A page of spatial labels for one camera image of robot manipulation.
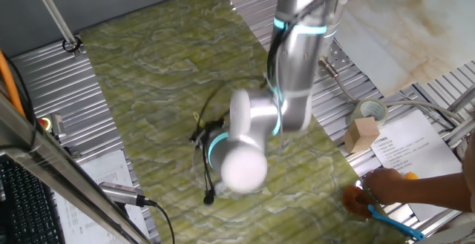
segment gray wall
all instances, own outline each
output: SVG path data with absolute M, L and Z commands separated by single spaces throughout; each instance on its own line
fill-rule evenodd
M 78 30 L 164 0 L 54 0 Z M 0 0 L 0 48 L 16 56 L 62 39 L 42 0 Z

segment green marble surface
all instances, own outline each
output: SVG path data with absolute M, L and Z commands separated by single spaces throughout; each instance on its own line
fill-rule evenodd
M 269 143 L 269 174 L 258 192 L 218 192 L 204 206 L 203 166 L 188 141 L 193 112 L 223 80 L 261 75 L 266 51 L 229 0 L 170 0 L 81 33 L 112 117 L 145 195 L 168 212 L 177 243 L 403 243 L 393 229 L 361 221 L 341 204 L 358 179 L 323 128 L 284 134 Z M 232 89 L 204 115 L 216 119 Z M 164 243 L 171 235 L 152 216 Z

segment keyboard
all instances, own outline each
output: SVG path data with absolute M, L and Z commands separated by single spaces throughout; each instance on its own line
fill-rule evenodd
M 0 180 L 5 192 L 0 225 L 8 244 L 65 243 L 49 187 L 6 155 L 0 156 Z

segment small wooden block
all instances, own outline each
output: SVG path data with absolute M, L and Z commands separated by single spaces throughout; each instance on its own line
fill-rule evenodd
M 373 117 L 355 119 L 343 136 L 348 152 L 365 151 L 378 138 L 379 129 Z

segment metal grating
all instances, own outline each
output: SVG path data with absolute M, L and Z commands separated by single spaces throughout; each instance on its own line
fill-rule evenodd
M 30 92 L 38 117 L 62 115 L 67 136 L 63 145 L 81 153 L 81 164 L 123 149 L 116 125 L 85 52 L 75 58 L 62 49 L 62 42 L 13 58 Z M 130 159 L 125 156 L 134 187 L 139 187 Z M 150 238 L 158 232 L 148 208 L 142 208 Z
M 241 14 L 244 21 L 251 28 L 259 42 L 266 50 L 268 50 L 271 41 L 277 0 L 230 1 L 235 6 L 235 10 Z M 346 56 L 336 43 L 333 43 L 333 50 L 334 60 L 332 63 L 338 70 L 342 82 L 347 86 L 352 95 L 360 99 L 368 97 L 383 99 L 383 96 L 379 93 L 369 78 L 351 62 L 350 58 Z M 465 82 L 466 89 L 470 85 L 468 80 L 465 80 Z M 432 94 L 432 92 L 424 92 L 420 87 L 415 85 L 404 89 L 401 93 L 402 94 L 392 95 L 386 100 L 401 100 L 405 95 L 409 96 L 411 99 L 426 101 L 426 99 L 430 99 L 429 96 Z M 313 115 L 324 127 L 330 138 L 335 141 L 336 145 L 343 155 L 345 155 L 347 161 L 355 169 L 356 173 L 362 177 L 367 172 L 381 167 L 381 163 L 371 150 L 365 151 L 361 154 L 348 154 L 346 151 L 346 148 L 343 145 L 342 136 L 347 130 L 347 117 L 352 113 L 354 104 L 349 102 L 349 99 L 341 92 L 336 82 L 326 75 L 325 72 L 318 71 L 315 73 L 315 84 L 312 89 L 312 96 Z M 401 119 L 416 109 L 417 107 L 414 106 L 391 107 L 389 108 L 390 118 L 388 119 L 388 122 Z M 429 118 L 427 114 L 426 117 L 442 137 L 448 134 L 446 133 L 445 127 Z M 459 214 L 458 211 L 447 210 L 427 221 L 419 222 L 412 210 L 409 208 L 409 205 L 398 203 L 385 206 L 384 210 L 391 218 L 422 230 L 425 234 L 432 234 L 436 229 Z

